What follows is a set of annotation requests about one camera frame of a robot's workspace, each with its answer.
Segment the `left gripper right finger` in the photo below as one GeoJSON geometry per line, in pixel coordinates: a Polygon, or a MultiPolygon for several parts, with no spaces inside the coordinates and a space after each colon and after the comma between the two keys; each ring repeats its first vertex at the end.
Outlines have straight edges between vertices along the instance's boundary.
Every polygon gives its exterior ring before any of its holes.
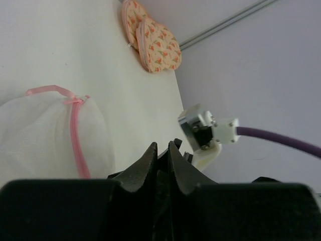
{"type": "Polygon", "coordinates": [[[320,201],[306,185],[218,184],[168,146],[173,240],[320,240],[320,201]]]}

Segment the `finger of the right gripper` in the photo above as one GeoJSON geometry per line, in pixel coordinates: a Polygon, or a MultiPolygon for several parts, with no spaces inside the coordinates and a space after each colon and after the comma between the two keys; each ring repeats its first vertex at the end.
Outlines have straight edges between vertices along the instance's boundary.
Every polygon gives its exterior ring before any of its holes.
{"type": "MultiPolygon", "coordinates": [[[[180,140],[180,139],[178,139],[178,138],[175,138],[175,139],[173,140],[173,142],[174,142],[175,146],[176,146],[178,149],[180,149],[180,147],[181,147],[181,145],[182,145],[182,143],[183,143],[183,141],[180,140]]],[[[158,159],[159,161],[161,161],[162,159],[167,159],[167,153],[168,153],[168,149],[165,149],[161,154],[158,155],[157,159],[158,159]]],[[[191,162],[192,162],[192,159],[193,159],[193,155],[190,154],[189,152],[184,152],[183,158],[184,158],[187,162],[191,163],[191,162]]]]}

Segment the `white mesh laundry bag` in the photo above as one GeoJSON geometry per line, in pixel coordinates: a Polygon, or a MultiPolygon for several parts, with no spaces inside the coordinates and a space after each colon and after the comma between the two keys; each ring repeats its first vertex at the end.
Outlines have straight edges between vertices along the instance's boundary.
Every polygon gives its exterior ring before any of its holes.
{"type": "Polygon", "coordinates": [[[104,178],[114,165],[107,124],[91,97],[49,85],[1,105],[1,184],[104,178]]]}

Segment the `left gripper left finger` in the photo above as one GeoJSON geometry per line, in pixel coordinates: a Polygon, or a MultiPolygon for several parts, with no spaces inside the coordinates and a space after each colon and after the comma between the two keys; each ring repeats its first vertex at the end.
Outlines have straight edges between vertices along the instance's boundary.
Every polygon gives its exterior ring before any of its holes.
{"type": "Polygon", "coordinates": [[[108,179],[14,180],[1,189],[1,240],[151,240],[157,144],[108,179]]]}

